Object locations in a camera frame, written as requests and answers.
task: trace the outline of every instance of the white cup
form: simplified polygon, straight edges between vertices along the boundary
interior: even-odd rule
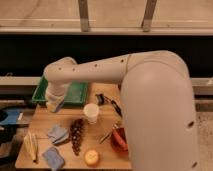
[[[89,103],[85,105],[83,112],[90,124],[95,124],[97,122],[99,115],[99,106],[97,104]]]

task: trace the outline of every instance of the dark background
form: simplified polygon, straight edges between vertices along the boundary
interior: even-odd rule
[[[191,77],[213,75],[213,36],[0,35],[0,75],[41,76],[64,56],[78,63],[127,53],[170,50],[187,63]]]

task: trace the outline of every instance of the bunch of grapes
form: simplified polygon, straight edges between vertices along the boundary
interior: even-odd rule
[[[70,138],[72,142],[72,149],[76,156],[80,153],[80,146],[82,143],[84,121],[83,119],[76,119],[70,126]]]

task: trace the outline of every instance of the green bin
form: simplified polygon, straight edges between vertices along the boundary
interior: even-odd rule
[[[45,105],[45,91],[47,88],[47,80],[41,77],[39,84],[33,94],[32,102],[40,105]],[[83,106],[86,102],[88,83],[72,82],[68,93],[64,99],[66,107]]]

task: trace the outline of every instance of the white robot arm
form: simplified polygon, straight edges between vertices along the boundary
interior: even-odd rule
[[[176,54],[155,51],[77,65],[63,58],[44,70],[47,108],[55,112],[72,80],[121,84],[134,171],[198,170],[194,98],[188,69]]]

